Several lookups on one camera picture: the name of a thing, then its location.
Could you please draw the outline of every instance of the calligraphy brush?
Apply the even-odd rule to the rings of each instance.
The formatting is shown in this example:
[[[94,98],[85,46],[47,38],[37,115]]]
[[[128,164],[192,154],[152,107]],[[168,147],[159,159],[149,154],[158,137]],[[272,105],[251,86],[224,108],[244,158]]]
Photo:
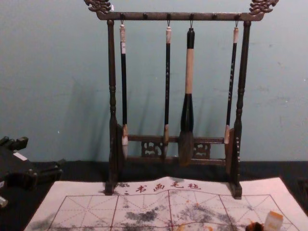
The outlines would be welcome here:
[[[239,29],[236,26],[233,32],[233,49],[232,49],[231,73],[230,73],[230,82],[229,82],[227,122],[226,122],[225,141],[224,141],[225,144],[228,144],[230,141],[230,115],[231,115],[233,79],[234,79],[234,69],[235,69],[235,59],[236,59],[236,46],[237,46],[238,37],[239,37]]]
[[[123,102],[123,134],[122,148],[124,157],[128,155],[128,128],[127,128],[127,96],[126,96],[126,35],[125,26],[120,25],[120,40],[121,40],[121,69],[122,69],[122,102]]]
[[[164,149],[162,158],[167,156],[167,147],[169,143],[169,85],[170,85],[170,44],[171,44],[171,27],[166,30],[166,97],[165,97],[165,127],[164,127]]]
[[[185,97],[181,116],[181,132],[178,141],[180,166],[187,166],[193,155],[193,57],[194,31],[187,32]]]

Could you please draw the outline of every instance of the beige brush handle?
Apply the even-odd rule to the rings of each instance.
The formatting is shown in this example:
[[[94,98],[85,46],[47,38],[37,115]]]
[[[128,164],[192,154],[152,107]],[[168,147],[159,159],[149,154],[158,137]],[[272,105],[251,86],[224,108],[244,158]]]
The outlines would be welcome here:
[[[170,44],[171,43],[171,27],[167,27],[166,30],[166,44]]]
[[[193,90],[193,60],[194,49],[187,49],[186,53],[186,79],[185,79],[185,93],[191,94]]]
[[[233,32],[233,43],[237,43],[239,40],[239,28],[235,27]]]
[[[125,35],[125,26],[123,24],[120,25],[120,41],[121,41],[121,54],[126,53],[126,35]]]

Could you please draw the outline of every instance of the brush rack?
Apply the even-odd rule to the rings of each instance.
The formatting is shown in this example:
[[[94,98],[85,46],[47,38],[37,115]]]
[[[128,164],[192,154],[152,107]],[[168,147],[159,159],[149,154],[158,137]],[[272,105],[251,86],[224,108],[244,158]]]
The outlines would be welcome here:
[[[191,159],[192,165],[219,165],[225,166],[229,176],[229,184],[233,197],[241,199],[242,187],[240,185],[240,149],[242,135],[242,111],[243,97],[246,80],[249,32],[252,22],[261,21],[266,13],[273,10],[273,6],[279,0],[252,0],[249,13],[178,13],[178,12],[112,12],[109,0],[84,0],[89,10],[95,12],[97,17],[107,22],[108,27],[108,60],[109,60],[109,90],[110,90],[110,154],[109,154],[109,180],[106,182],[105,194],[112,195],[118,182],[119,174],[126,161],[139,163],[166,164],[178,163],[178,157],[165,157],[159,155],[157,149],[162,153],[163,136],[151,135],[128,135],[128,141],[139,141],[142,146],[141,156],[128,156],[125,159],[122,150],[123,128],[116,120],[116,65],[115,65],[115,42],[114,42],[114,20],[135,21],[243,21],[244,34],[240,62],[240,73],[238,82],[238,99],[236,104],[236,119],[234,127],[230,129],[229,143],[225,144],[224,137],[207,138],[194,137],[194,153]],[[170,136],[169,142],[178,142],[177,136]],[[211,159],[211,144],[225,145],[225,158]]]

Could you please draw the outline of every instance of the carved dragon finial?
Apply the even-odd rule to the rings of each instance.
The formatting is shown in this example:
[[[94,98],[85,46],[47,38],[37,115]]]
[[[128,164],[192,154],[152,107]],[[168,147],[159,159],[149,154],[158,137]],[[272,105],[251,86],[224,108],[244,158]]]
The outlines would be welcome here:
[[[84,0],[86,5],[90,6],[89,10],[92,12],[101,12],[103,14],[108,14],[111,10],[109,0]]]
[[[270,6],[275,6],[279,0],[252,0],[250,4],[250,14],[257,15],[259,13],[269,13],[273,9]]]

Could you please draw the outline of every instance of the large calligraphy brush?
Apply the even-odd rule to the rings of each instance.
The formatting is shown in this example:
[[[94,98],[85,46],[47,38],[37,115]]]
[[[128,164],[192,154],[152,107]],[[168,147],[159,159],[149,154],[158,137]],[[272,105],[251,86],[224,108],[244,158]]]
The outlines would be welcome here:
[[[179,163],[187,166],[193,155],[193,58],[194,31],[192,26],[187,32],[185,97],[181,116],[181,132],[179,136]]]

